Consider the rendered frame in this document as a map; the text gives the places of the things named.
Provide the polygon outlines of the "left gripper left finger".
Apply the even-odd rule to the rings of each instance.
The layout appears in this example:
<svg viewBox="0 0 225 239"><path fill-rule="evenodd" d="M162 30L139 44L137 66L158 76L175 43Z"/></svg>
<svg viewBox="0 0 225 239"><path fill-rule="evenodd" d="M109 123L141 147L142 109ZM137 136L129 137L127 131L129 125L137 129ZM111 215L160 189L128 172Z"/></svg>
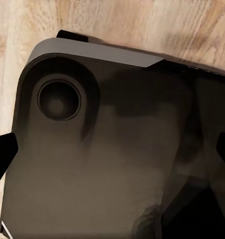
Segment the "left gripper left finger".
<svg viewBox="0 0 225 239"><path fill-rule="evenodd" d="M0 136L0 180L18 152L15 133Z"/></svg>

